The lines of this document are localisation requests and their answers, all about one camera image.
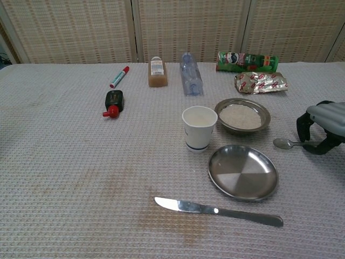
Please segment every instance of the metal plate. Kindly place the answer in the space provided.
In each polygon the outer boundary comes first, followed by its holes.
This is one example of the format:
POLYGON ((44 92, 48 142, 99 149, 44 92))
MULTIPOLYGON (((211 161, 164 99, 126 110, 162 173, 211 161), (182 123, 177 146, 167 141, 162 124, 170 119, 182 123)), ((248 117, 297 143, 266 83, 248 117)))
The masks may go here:
POLYGON ((277 169, 267 156, 240 145, 215 151, 209 161, 209 175, 222 192, 246 201, 268 197, 279 182, 277 169))

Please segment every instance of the crumpled wrapper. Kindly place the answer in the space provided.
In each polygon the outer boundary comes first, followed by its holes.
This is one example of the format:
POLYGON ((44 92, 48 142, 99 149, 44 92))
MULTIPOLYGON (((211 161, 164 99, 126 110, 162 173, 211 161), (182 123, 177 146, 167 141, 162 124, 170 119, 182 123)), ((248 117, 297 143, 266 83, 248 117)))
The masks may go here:
POLYGON ((269 93, 287 90, 287 80, 281 73, 244 72, 235 76, 240 93, 269 93))

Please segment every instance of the metal spoon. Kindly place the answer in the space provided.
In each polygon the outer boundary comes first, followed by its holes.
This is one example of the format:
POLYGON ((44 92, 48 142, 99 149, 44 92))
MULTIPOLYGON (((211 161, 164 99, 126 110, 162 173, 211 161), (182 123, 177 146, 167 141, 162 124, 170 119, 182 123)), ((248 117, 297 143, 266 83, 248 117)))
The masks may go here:
POLYGON ((282 149, 291 149, 293 146, 304 146, 304 145, 317 146, 319 143, 317 143, 317 142, 293 142, 290 139, 278 138, 278 139, 275 139, 273 141, 273 144, 276 147, 279 147, 282 149))

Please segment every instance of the waffle-textured cloth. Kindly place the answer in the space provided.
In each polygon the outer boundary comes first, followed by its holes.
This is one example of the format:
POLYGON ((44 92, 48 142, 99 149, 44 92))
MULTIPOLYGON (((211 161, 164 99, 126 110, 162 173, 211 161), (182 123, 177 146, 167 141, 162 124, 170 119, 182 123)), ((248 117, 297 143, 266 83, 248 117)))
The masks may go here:
MULTIPOLYGON (((204 96, 183 94, 178 64, 169 86, 148 86, 147 64, 129 64, 118 85, 125 108, 102 117, 109 82, 126 64, 23 64, 0 71, 1 258, 345 258, 345 145, 326 155, 273 146, 298 140, 295 121, 323 100, 344 101, 341 63, 279 64, 286 92, 242 95, 233 73, 200 63, 204 96), (257 101, 268 129, 246 137, 220 124, 207 151, 186 149, 181 114, 226 98, 257 101), (208 159, 226 144, 266 154, 280 175, 260 202, 225 196, 208 159), (154 196, 280 215, 284 227, 170 211, 154 196)), ((312 139, 325 137, 313 125, 312 139)))

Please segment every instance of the brown bottle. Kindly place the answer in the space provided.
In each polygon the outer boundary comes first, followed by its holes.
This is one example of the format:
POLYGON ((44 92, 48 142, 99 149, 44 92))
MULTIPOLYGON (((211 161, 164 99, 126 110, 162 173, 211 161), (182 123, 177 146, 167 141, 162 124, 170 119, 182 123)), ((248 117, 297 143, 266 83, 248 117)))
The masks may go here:
POLYGON ((168 85, 167 68, 160 57, 153 57, 149 62, 149 86, 161 87, 168 85))

